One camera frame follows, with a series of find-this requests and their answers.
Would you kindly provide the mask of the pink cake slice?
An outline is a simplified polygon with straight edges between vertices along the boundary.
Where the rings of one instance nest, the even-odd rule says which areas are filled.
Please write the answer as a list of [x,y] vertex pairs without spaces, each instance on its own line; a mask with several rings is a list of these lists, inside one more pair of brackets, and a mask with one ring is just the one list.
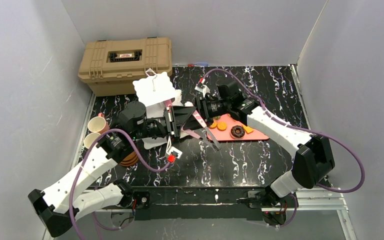
[[165,105],[166,108],[169,108],[169,107],[171,107],[173,105],[173,102],[172,102],[171,99],[167,99],[167,100],[164,101],[164,105]]

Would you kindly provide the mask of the pink serving tray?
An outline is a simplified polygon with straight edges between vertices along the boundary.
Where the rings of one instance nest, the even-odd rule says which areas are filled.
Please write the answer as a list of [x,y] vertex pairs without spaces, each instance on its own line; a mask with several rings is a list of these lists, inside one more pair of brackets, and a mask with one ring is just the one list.
[[207,134],[208,139],[212,140],[212,136],[214,136],[218,142],[265,141],[269,139],[264,133],[234,120],[230,114],[214,117],[213,123],[208,128],[210,131]]

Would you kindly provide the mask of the white three-tier cake stand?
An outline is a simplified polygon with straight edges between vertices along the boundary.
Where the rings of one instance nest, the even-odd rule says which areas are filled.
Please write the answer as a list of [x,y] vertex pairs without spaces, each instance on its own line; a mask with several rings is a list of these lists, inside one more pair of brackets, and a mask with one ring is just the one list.
[[[151,69],[146,71],[146,76],[132,82],[138,101],[145,107],[145,116],[147,119],[164,119],[165,100],[171,99],[172,106],[191,107],[192,104],[185,105],[181,103],[182,91],[176,89],[171,82],[168,72],[153,72]],[[165,138],[151,137],[144,138],[143,134],[138,135],[143,140],[144,147],[148,150],[167,143],[167,138],[172,138],[172,142],[186,137],[188,134],[180,131],[180,137],[168,135]]]

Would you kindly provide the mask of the tan plastic tool case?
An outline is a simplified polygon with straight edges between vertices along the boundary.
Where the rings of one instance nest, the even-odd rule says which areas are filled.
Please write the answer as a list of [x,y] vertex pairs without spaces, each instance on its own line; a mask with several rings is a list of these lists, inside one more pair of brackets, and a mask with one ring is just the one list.
[[88,42],[78,70],[79,79],[97,97],[135,94],[133,81],[146,70],[173,72],[172,41],[168,37]]

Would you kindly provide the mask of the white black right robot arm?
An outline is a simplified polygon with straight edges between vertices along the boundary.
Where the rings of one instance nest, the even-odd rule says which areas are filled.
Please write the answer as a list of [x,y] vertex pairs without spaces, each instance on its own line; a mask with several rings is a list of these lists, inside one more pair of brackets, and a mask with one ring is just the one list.
[[299,189],[311,189],[334,167],[331,144],[320,134],[297,130],[291,124],[263,109],[257,99],[246,97],[236,82],[219,85],[218,96],[199,82],[194,105],[208,122],[214,117],[229,114],[234,120],[262,132],[284,148],[293,159],[292,169],[274,180],[266,193],[283,198]]

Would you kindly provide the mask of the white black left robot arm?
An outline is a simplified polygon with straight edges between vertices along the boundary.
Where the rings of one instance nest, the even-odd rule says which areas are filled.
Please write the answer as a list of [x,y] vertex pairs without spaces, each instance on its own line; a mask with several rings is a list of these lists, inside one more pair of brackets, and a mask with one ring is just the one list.
[[204,102],[169,105],[162,116],[149,118],[146,106],[132,101],[118,115],[113,128],[100,133],[91,143],[80,163],[46,189],[32,190],[28,199],[53,238],[77,229],[78,219],[104,207],[136,205],[134,191],[123,180],[92,192],[86,190],[131,153],[138,153],[136,140],[163,138],[172,143],[180,139],[181,131],[203,129],[211,122],[210,110]]

